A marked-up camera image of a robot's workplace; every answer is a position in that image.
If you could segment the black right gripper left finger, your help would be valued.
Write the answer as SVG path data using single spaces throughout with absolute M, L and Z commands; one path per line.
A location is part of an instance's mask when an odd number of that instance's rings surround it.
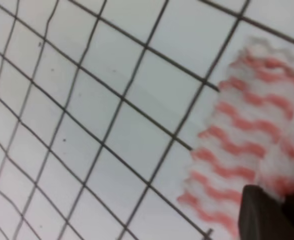
M 294 228 L 282 212 L 283 203 L 268 196 L 258 186 L 245 186 L 238 218 L 239 238 L 294 240 Z

